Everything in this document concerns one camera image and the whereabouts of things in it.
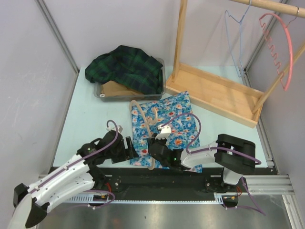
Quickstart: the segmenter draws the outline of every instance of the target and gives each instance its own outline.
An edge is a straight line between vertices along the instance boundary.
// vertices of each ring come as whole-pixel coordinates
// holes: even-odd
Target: plastic bin
[[[141,95],[121,95],[121,96],[109,96],[109,97],[102,97],[101,96],[101,84],[95,83],[94,86],[94,95],[95,97],[100,98],[102,101],[131,101],[131,100],[159,100],[162,98],[162,95],[165,93],[166,88],[166,80],[165,80],[165,66],[164,66],[164,60],[161,58],[156,58],[157,61],[159,61],[163,67],[162,67],[162,75],[163,75],[163,89],[160,94],[141,94]]]

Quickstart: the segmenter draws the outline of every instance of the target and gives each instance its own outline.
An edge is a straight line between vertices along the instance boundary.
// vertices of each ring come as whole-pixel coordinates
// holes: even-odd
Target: dark green plaid cloth
[[[120,45],[93,60],[85,73],[91,83],[115,81],[143,94],[161,94],[162,66],[143,50]]]

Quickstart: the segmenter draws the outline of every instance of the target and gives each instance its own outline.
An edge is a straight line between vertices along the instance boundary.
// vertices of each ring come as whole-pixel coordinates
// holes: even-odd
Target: wooden post
[[[294,64],[295,62],[300,58],[302,53],[305,51],[305,41],[303,42],[302,46],[299,48],[297,53],[294,55]],[[273,92],[273,90],[276,88],[276,86],[280,83],[281,79],[287,74],[289,65],[284,69],[284,73],[281,75],[278,75],[276,79],[273,81],[272,85],[268,88],[268,90],[262,95],[262,97],[257,101],[252,113],[254,114],[266,101],[266,99],[270,96],[270,94]]]
[[[249,3],[250,3],[250,0],[230,0],[230,1],[235,1],[235,2],[246,4],[246,5],[249,5]],[[290,15],[297,16],[300,18],[305,18],[305,9],[300,8],[299,13],[297,13],[298,12],[297,6],[292,6],[292,5],[269,1],[269,0],[252,0],[251,6],[255,6],[255,7],[259,7],[262,9],[271,10],[271,11],[275,11],[275,12],[279,12],[279,13],[290,14]]]
[[[186,5],[187,5],[187,0],[181,0],[180,11],[179,11],[179,20],[178,20],[178,29],[177,29],[175,57],[174,57],[174,62],[173,62],[172,82],[175,81],[175,74],[179,71],[181,45],[182,45],[182,40],[183,40],[183,31],[184,31],[185,16],[186,16]]]

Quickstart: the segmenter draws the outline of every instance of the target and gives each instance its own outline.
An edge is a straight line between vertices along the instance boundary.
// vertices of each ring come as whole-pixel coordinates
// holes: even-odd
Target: brown paper
[[[134,89],[128,88],[114,81],[109,81],[101,85],[101,94],[105,97],[122,96],[122,95],[140,95],[143,94]]]

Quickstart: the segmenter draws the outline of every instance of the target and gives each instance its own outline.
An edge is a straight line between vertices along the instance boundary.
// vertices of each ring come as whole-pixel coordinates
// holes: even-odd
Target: blue floral cloth
[[[158,112],[158,122],[154,125],[150,125],[152,134],[159,133],[157,126],[166,123],[175,116],[186,112],[192,113],[188,92],[181,92],[163,100],[141,104],[140,107],[143,109],[146,119],[149,117],[154,119],[153,107],[155,107]],[[172,129],[172,133],[168,137],[166,143],[170,149],[185,149],[186,145],[198,134],[195,118],[191,115],[180,116],[168,125]],[[148,154],[148,143],[146,140],[146,138],[148,138],[148,133],[137,106],[132,107],[132,132],[133,146],[140,157],[130,160],[130,164],[149,167],[152,163],[152,158]],[[197,138],[196,141],[190,145],[190,148],[199,146],[200,142]],[[155,167],[162,168],[159,161],[156,161]],[[201,173],[202,165],[198,165],[190,170]]]

